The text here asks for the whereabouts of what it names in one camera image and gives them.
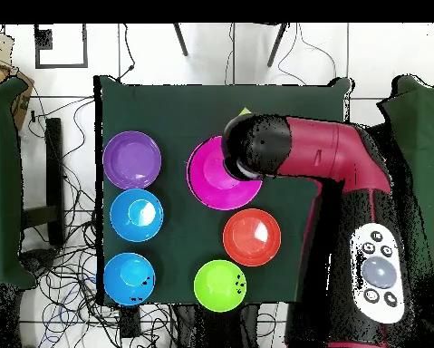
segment white floor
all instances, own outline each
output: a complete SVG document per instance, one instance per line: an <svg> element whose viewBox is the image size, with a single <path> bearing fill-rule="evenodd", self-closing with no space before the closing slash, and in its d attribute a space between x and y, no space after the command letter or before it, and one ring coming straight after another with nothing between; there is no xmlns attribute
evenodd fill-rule
<svg viewBox="0 0 434 348"><path fill-rule="evenodd" d="M229 23L181 24L181 30L189 51L183 56L172 24L128 24L128 42L136 62L135 69L125 75L125 83L142 84L223 84L227 57L232 49L228 36ZM417 74L424 82L434 84L434 24L301 24L303 38L320 47L335 61L337 76L349 76L355 81L352 92L351 120L375 125L384 122L376 103L387 98L391 92L392 79L403 73ZM41 53L41 63L82 62L82 26L80 24L47 25L53 30L53 50ZM279 71L278 63L291 49L296 23L291 23L271 68L266 66L278 27L260 24L236 24L236 83L282 84L299 83L295 78ZM92 96L92 76L97 74L118 77L131 65L125 44L123 24L87 24L88 68L35 69L34 27L32 25L5 26L5 32L14 38L13 65L35 80L35 88L44 112L47 114L69 103L51 117L62 119L63 152L77 147L82 140L73 120L75 110L83 105L82 98ZM333 78L333 65L324 54L306 45L300 34L294 49L282 63L284 71L295 74L309 85L324 85ZM232 58L227 68L227 82L232 82ZM29 105L36 114L42 112L34 91ZM24 167L24 206L26 208L45 204L45 147L28 129L29 116L22 131L22 158ZM86 135L86 142L79 150L66 158L66 164L78 175L82 188L94 197L94 104L82 107L76 121ZM32 129L41 134L37 124ZM66 209L72 204L72 196L66 191ZM81 198L84 209L93 209L86 197ZM89 219L87 213L79 212L74 224ZM44 237L46 228L41 227ZM45 247L33 229L25 231L24 248ZM70 240L69 246L83 244L81 236ZM92 272L95 262L90 260ZM73 285L61 291L67 295ZM49 303L41 290L47 294L47 285L25 293L21 308L21 334L24 344L38 346L43 338L44 324L51 318L54 308L44 308ZM278 321L271 322L268 315L259 317L258 333L261 348L285 348L285 304L264 304L263 311L272 314ZM51 327L57 335L61 329L58 317L52 319ZM73 348L84 330L83 322L70 327L66 337L54 348ZM115 348L111 345L102 327L89 331L84 346L77 348ZM53 344L45 340L41 348ZM168 345L168 336L163 332L158 346Z"/></svg>

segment blue bowl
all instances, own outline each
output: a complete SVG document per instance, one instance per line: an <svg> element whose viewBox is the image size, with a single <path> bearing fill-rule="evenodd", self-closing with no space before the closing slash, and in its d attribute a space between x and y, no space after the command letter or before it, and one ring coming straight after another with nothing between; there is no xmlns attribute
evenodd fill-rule
<svg viewBox="0 0 434 348"><path fill-rule="evenodd" d="M119 305L140 305L150 296L154 286L154 268L141 255L118 254L105 266L105 292Z"/></svg>
<svg viewBox="0 0 434 348"><path fill-rule="evenodd" d="M111 226L125 240L149 240L159 232L162 223L163 208L147 190L127 189L111 203Z"/></svg>

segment dark green fabric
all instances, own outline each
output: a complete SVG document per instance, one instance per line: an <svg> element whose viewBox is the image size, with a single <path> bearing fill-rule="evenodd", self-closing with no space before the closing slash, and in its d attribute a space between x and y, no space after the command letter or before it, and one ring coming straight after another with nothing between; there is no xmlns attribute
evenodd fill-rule
<svg viewBox="0 0 434 348"><path fill-rule="evenodd" d="M34 286L34 277L18 261L21 245L22 168L17 129L11 113L24 81L9 77L0 83L0 283L22 289Z"/></svg>
<svg viewBox="0 0 434 348"><path fill-rule="evenodd" d="M237 210L217 211L194 198L186 182L192 150L245 107L252 112L278 113L318 120L343 121L348 79L332 87L296 86L133 86L101 77L103 146L122 131L142 131L162 154L158 178L147 188L163 205L159 233L144 243L119 238L109 211L121 190L103 179L104 263L121 252L136 252L154 266L157 284L149 297L155 303L195 303L193 280L206 262L230 260L222 244L223 228ZM275 217L282 231L276 257L264 266L244 267L247 302L294 301L305 225L317 188L306 179L264 181L245 208L260 208Z"/></svg>
<svg viewBox="0 0 434 348"><path fill-rule="evenodd" d="M395 140L411 169L413 190L420 205L433 260L434 88L417 82L412 76L401 76L394 83L394 92L393 97L381 105L388 115ZM422 233L415 237L415 243L417 249L424 249Z"/></svg>

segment button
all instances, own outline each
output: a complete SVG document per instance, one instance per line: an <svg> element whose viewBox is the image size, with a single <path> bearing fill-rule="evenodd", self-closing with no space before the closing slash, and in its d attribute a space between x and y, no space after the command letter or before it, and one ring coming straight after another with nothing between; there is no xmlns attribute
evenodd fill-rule
<svg viewBox="0 0 434 348"><path fill-rule="evenodd" d="M392 256L392 249L389 246L382 246L381 253L386 257Z"/></svg>
<svg viewBox="0 0 434 348"><path fill-rule="evenodd" d="M380 295L373 290L372 288L368 288L363 295L365 296L365 300L370 303L378 303L380 301Z"/></svg>
<svg viewBox="0 0 434 348"><path fill-rule="evenodd" d="M379 231L372 231L371 232L371 239L373 239L375 242L382 241L382 234Z"/></svg>
<svg viewBox="0 0 434 348"><path fill-rule="evenodd" d="M397 297L392 292L386 292L384 294L384 302L390 307L397 306Z"/></svg>
<svg viewBox="0 0 434 348"><path fill-rule="evenodd" d="M391 288L397 281L394 266L383 257L369 257L362 265L363 278L378 288Z"/></svg>
<svg viewBox="0 0 434 348"><path fill-rule="evenodd" d="M362 251L365 253L365 254L368 254L368 255L371 255L371 254L373 254L374 253L374 244L372 244L372 243L365 243L365 244L363 244L363 246L362 246Z"/></svg>

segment red bowl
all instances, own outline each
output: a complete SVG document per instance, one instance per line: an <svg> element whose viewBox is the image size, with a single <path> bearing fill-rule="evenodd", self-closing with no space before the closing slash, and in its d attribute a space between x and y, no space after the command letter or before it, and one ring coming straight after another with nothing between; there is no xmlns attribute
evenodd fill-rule
<svg viewBox="0 0 434 348"><path fill-rule="evenodd" d="M227 254L242 266L268 263L281 246L281 229L275 218L260 209L244 209L233 215L223 231Z"/></svg>

